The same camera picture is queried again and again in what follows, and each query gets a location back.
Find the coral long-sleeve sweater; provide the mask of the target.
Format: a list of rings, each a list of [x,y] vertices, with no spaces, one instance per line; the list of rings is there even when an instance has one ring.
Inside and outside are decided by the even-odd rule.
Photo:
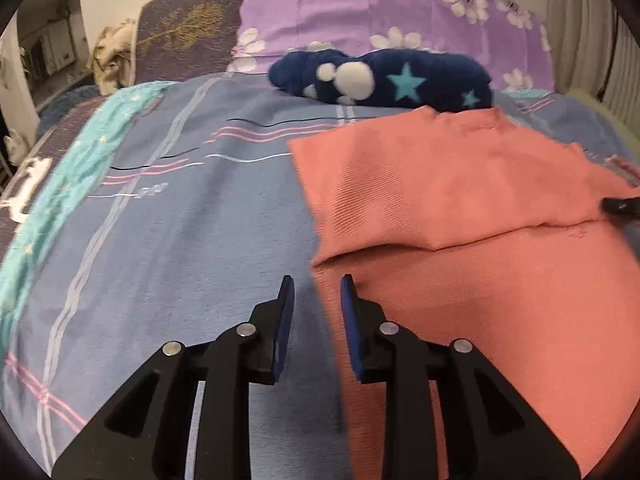
[[[592,471],[639,400],[639,260],[600,208],[638,188],[501,110],[428,107],[290,142],[319,245],[352,470],[382,471],[380,386],[356,382],[340,283],[422,338],[466,338]]]

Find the beige cloth bundle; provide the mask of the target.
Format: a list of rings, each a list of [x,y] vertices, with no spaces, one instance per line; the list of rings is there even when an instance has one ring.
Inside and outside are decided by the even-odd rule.
[[[92,50],[90,68],[101,96],[109,96],[129,87],[134,78],[132,51],[137,23],[125,20],[116,26],[105,27]]]

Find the dark cat-print blanket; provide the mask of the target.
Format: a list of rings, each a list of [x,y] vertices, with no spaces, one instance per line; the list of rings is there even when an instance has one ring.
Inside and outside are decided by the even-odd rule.
[[[1,195],[1,257],[24,224],[35,196],[105,98],[94,84],[57,96],[40,116],[37,142]]]

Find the pink folded clothes stack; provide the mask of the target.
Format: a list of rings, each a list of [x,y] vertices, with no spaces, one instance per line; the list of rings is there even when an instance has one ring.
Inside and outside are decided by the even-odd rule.
[[[640,186],[640,168],[622,156],[611,156],[605,159],[605,167],[622,177],[630,186]]]

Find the blue plaid bed sheet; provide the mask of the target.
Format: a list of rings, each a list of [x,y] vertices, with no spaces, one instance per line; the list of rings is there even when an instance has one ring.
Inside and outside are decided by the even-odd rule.
[[[493,108],[593,160],[590,145],[537,130],[506,96]],[[1,352],[2,413],[40,469],[166,342],[216,339],[290,276],[283,375],[250,387],[252,475],[359,479],[312,275],[319,239],[290,142],[411,111],[324,104],[261,76],[172,82],[58,233]]]

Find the purple floral pillow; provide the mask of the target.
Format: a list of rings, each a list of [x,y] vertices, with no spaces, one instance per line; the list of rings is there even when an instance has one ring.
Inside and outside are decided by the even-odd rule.
[[[261,74],[290,51],[462,53],[497,90],[551,90],[547,0],[243,0],[228,69]]]

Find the navy star fleece garment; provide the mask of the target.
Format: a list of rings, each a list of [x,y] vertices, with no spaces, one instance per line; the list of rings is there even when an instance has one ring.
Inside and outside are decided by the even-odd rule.
[[[270,82],[291,96],[372,107],[431,107],[459,113],[492,107],[491,78],[463,54],[383,49],[349,56],[294,51],[270,67]]]

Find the green blanket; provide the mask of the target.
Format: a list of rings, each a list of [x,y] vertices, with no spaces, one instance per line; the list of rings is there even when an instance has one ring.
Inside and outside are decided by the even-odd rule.
[[[571,88],[568,90],[567,96],[574,98],[582,104],[587,105],[592,110],[604,117],[615,129],[617,134],[623,139],[627,148],[634,154],[635,159],[639,159],[639,137],[632,132],[615,114],[606,108],[601,102],[590,96],[587,92],[580,89]]]

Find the dark tree-print pillow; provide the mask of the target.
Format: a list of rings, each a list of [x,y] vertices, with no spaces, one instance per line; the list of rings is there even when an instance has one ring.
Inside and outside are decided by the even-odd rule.
[[[134,83],[184,81],[227,69],[243,0],[152,0],[141,10]]]

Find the teal star blanket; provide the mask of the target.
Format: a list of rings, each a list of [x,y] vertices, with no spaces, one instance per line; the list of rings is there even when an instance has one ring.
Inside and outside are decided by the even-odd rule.
[[[132,122],[172,85],[119,90],[92,114],[53,169],[1,263],[1,352],[6,353],[37,271],[70,215],[105,176]]]

